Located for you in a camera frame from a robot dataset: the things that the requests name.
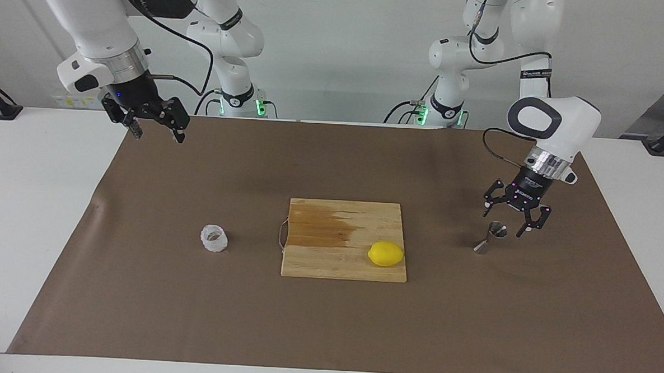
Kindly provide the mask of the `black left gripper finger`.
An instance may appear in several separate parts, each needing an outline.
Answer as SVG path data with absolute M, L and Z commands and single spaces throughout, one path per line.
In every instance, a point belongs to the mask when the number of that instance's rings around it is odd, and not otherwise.
M 532 231 L 534 229 L 541 229 L 543 228 L 544 224 L 546 221 L 548 221 L 548 217 L 553 211 L 553 209 L 550 206 L 539 206 L 539 218 L 536 220 L 533 220 L 531 218 L 531 208 L 524 208 L 521 210 L 521 213 L 525 216 L 525 223 L 524 225 L 517 231 L 516 237 L 521 238 L 521 236 L 526 232 L 526 231 Z
M 498 204 L 508 204 L 508 197 L 507 184 L 501 179 L 497 179 L 491 184 L 490 188 L 488 188 L 483 196 L 486 209 L 482 217 L 485 218 L 494 206 L 497 206 Z

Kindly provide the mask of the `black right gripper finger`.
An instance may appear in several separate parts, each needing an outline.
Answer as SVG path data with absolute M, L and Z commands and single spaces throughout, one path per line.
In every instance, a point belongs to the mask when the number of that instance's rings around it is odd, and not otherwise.
M 115 124 L 121 124 L 130 131 L 135 140 L 142 138 L 144 132 L 140 123 L 132 110 L 125 111 L 113 98 L 103 97 L 101 99 L 102 107 L 109 116 L 110 121 Z
M 156 114 L 156 122 L 168 128 L 173 139 L 182 144 L 186 138 L 185 131 L 190 123 L 190 116 L 184 108 L 184 104 L 178 97 L 160 102 Z

